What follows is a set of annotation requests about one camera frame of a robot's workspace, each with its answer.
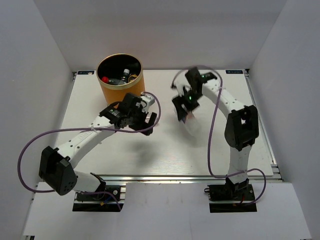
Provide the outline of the blue label water bottle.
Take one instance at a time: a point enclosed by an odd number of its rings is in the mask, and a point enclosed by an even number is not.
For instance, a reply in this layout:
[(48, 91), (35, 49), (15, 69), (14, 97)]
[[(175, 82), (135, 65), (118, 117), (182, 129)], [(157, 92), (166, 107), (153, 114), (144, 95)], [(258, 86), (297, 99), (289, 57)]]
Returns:
[(187, 110), (184, 104), (182, 105), (182, 109), (185, 111), (185, 114), (182, 117), (184, 127), (191, 136), (196, 137), (201, 130), (201, 125), (195, 115), (191, 111)]

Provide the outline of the yellow cap orange label bottle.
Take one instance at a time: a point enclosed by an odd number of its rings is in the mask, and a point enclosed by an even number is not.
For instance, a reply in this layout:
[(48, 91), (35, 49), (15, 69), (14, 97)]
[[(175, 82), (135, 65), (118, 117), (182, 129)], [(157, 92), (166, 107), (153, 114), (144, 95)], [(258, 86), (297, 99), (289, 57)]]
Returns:
[(131, 74), (128, 79), (127, 82), (130, 83), (132, 81), (134, 81), (138, 76), (136, 74)]

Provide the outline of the black cap black label bottle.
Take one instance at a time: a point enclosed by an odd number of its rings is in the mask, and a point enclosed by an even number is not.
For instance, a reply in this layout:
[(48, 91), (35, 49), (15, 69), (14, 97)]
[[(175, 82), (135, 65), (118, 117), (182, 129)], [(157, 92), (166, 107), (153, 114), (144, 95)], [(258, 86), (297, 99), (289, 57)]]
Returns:
[(126, 68), (126, 69), (124, 69), (124, 71), (123, 71), (121, 80), (122, 80), (123, 82), (126, 82), (126, 83), (127, 83), (129, 76), (130, 76), (130, 70)]

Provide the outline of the red label water bottle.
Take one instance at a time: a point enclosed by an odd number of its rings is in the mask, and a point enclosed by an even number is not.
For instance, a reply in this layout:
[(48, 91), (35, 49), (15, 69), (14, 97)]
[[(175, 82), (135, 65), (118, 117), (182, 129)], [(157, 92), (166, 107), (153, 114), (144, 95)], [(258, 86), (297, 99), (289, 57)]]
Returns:
[(101, 81), (105, 84), (108, 84), (108, 85), (112, 85), (112, 86), (121, 86), (121, 85), (124, 85), (126, 84), (126, 82), (124, 82), (123, 80), (121, 79), (117, 79), (117, 78), (109, 78), (107, 76), (103, 76)]

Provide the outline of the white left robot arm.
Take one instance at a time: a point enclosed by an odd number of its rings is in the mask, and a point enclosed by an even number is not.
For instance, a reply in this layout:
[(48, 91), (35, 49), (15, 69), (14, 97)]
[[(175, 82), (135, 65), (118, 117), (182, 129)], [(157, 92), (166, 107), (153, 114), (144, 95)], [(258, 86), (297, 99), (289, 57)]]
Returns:
[(149, 136), (160, 120), (160, 113), (149, 113), (157, 97), (150, 92), (140, 96), (127, 93), (103, 109), (88, 128), (77, 129), (78, 134), (56, 148), (46, 147), (41, 153), (39, 177), (57, 194), (70, 191), (88, 194), (99, 200), (105, 196), (106, 183), (94, 173), (76, 171), (78, 163), (97, 145), (117, 132), (142, 133)]

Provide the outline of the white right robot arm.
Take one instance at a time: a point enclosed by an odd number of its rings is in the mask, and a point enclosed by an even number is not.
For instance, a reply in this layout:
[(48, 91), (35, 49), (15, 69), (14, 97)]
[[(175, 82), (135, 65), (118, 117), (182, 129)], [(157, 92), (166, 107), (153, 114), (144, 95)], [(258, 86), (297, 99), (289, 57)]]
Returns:
[(254, 105), (245, 105), (223, 89), (223, 78), (211, 69), (200, 73), (194, 66), (185, 73), (187, 85), (172, 80), (171, 89), (178, 95), (172, 99), (178, 121), (187, 123), (193, 111), (199, 107), (198, 100), (206, 97), (214, 105), (213, 118), (221, 111), (226, 118), (224, 138), (229, 145), (230, 159), (226, 175), (215, 175), (224, 179), (224, 184), (210, 185), (205, 192), (211, 201), (242, 200), (249, 191), (248, 162), (256, 138), (259, 136), (258, 110)]

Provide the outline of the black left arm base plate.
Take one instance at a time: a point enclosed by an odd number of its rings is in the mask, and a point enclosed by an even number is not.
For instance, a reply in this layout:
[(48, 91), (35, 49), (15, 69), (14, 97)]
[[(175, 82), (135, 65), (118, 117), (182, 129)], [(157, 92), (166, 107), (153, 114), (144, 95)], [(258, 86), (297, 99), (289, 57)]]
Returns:
[(119, 213), (125, 202), (126, 187), (124, 185), (107, 185), (105, 191), (109, 194), (76, 193), (73, 212)]

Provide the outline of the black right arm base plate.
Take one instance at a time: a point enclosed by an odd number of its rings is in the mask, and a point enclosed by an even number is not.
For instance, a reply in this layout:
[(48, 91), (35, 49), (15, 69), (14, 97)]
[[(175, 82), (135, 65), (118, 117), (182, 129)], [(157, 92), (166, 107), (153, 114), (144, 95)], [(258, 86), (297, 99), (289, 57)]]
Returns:
[(211, 184), (204, 188), (208, 196), (210, 213), (254, 213), (257, 205), (253, 202), (255, 193), (253, 186), (248, 185), (234, 194), (229, 194), (224, 184)]

